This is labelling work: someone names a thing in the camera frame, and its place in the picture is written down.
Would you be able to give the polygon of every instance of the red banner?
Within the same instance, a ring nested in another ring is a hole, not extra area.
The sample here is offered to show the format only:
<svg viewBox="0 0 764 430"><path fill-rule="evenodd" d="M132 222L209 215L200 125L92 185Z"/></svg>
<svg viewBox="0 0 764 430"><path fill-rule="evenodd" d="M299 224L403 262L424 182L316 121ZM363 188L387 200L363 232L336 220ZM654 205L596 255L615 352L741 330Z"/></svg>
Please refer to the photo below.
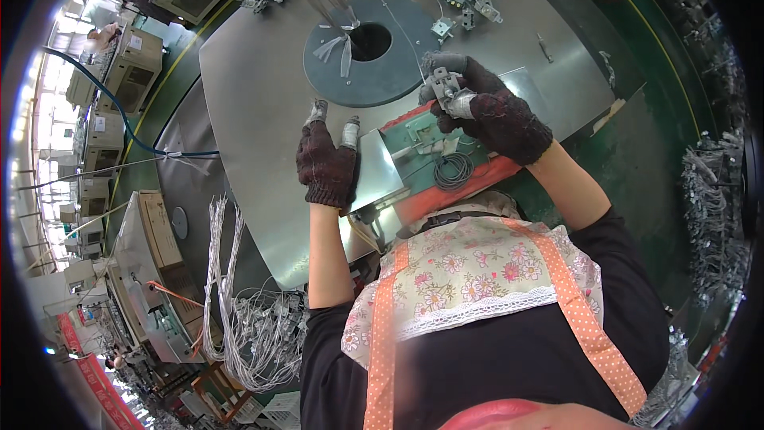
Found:
<svg viewBox="0 0 764 430"><path fill-rule="evenodd" d="M59 314L58 325L61 328L63 337L66 339L66 346L76 352L82 352L80 340L72 327L72 321L68 314ZM117 389L111 385L109 378L101 368L101 364L93 354L87 358L77 359L77 367L80 368L82 376L90 385L95 397L101 403L101 406L109 414L111 420L121 430L144 430L144 426L138 418L133 415L125 401L117 394Z"/></svg>

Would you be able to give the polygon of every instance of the black shirt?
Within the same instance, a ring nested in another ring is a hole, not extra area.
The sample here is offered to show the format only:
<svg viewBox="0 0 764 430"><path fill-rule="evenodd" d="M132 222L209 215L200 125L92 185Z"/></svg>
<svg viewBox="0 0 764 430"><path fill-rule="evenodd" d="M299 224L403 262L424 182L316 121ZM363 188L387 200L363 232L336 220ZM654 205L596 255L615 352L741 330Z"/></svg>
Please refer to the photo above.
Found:
<svg viewBox="0 0 764 430"><path fill-rule="evenodd" d="M602 268L604 330L649 393L669 359L663 305L650 285L624 219L611 208L570 234ZM304 428L362 428L366 370L340 350L352 302L311 311L302 355L300 415ZM592 367L558 305L543 305L409 341L407 405L396 430L438 428L453 415L497 399L579 403L626 421L624 408Z"/></svg>

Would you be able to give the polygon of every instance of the dark red knitted glove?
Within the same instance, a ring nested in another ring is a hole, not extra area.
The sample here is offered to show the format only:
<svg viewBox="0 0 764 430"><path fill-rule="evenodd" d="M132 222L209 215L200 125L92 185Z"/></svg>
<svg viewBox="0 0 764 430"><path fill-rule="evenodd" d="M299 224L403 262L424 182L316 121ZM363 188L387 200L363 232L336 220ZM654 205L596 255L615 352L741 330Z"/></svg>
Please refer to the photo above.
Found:
<svg viewBox="0 0 764 430"><path fill-rule="evenodd" d="M453 118L436 100L430 113L438 118L438 128L451 133L456 128L464 134L480 140L483 145L502 156L512 159L520 166L532 165L552 144L552 131L528 108L525 100L515 96L495 74L488 72L472 57L450 53L425 56L425 73L445 67L450 72L462 74L459 86L476 93L470 100L474 119ZM423 86L419 102L433 100L431 88Z"/></svg>
<svg viewBox="0 0 764 430"><path fill-rule="evenodd" d="M326 101L317 100L302 127L297 147L297 177L308 187L305 201L342 208L348 205L352 191L360 121L358 117L348 120L341 144L335 148L324 123L327 107Z"/></svg>

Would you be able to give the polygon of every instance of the green floor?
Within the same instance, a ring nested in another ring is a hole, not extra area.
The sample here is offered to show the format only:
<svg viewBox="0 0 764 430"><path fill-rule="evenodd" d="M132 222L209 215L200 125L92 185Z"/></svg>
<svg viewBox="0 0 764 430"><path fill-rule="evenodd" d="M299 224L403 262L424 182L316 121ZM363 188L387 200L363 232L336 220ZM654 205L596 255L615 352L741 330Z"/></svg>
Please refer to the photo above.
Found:
<svg viewBox="0 0 764 430"><path fill-rule="evenodd" d="M708 129L712 135L717 134L698 73L653 0L594 0L605 21L601 14L585 16L580 2L549 2L568 23L580 22L576 32L590 53L596 55L604 73L597 50L611 54L610 63L616 69L616 98L626 100L624 107L593 137L591 127L585 127L563 145L597 179L617 211L624 215L642 248L659 294L668 305L678 309L688 297L690 280L678 184L681 157L684 149L698 140L699 131ZM167 119L199 77L199 47L237 6L235 2L224 5L198 38L196 31L189 32L178 25L168 28L151 20L140 25L162 36L170 49L165 58L165 70L169 73L158 80L156 93L140 120L137 135L142 141L154 143L158 138ZM129 162L145 158L150 158L150 154L137 147L126 153ZM125 202L133 190L158 187L153 163L124 168L111 205ZM548 225L561 223L549 198L527 172L497 187L516 197L532 219ZM107 250L119 232L121 217L121 211L111 215L106 230Z"/></svg>

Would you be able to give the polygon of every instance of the coiled cable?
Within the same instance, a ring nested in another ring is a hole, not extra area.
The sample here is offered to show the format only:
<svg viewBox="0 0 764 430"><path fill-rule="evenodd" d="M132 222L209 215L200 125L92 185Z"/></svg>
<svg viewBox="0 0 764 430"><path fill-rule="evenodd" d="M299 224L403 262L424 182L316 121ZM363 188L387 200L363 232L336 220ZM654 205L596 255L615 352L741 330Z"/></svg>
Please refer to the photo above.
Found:
<svg viewBox="0 0 764 430"><path fill-rule="evenodd" d="M474 172L474 165L469 156L462 152L454 152L433 160L433 180L435 186L443 191L455 191L466 185Z"/></svg>

